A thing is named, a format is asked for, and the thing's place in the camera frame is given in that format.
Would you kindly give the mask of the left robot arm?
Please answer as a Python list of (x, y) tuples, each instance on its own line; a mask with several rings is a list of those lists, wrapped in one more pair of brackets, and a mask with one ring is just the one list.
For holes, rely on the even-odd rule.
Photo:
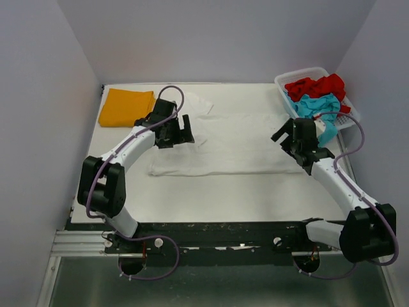
[(77, 202), (86, 208), (90, 218), (103, 219), (121, 234), (120, 246), (129, 253), (142, 243), (137, 233), (139, 223), (125, 208), (125, 176), (131, 166), (152, 147), (172, 148), (193, 143), (189, 115), (180, 125), (175, 102), (157, 99), (153, 111), (135, 121), (128, 136), (100, 157), (88, 156), (82, 163)]

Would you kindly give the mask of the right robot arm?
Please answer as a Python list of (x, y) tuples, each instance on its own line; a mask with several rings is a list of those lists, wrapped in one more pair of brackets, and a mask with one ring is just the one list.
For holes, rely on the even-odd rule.
[(382, 265), (393, 264), (399, 255), (395, 209), (365, 193), (339, 167), (339, 158), (328, 148), (318, 146), (321, 123), (312, 118), (290, 118), (271, 137), (277, 142), (287, 134), (281, 148), (327, 190), (346, 216), (343, 224), (308, 221), (294, 234), (296, 247), (307, 251), (319, 242), (340, 250), (351, 263), (368, 261), (379, 265), (379, 258), (389, 256), (390, 260)]

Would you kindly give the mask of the white t-shirt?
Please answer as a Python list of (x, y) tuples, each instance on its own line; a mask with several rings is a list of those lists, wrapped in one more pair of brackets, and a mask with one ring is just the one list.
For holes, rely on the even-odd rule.
[(285, 111), (213, 112), (213, 103), (187, 93), (182, 114), (188, 114), (193, 143), (155, 149), (151, 176), (200, 177), (301, 173), (302, 168), (271, 140), (289, 119)]

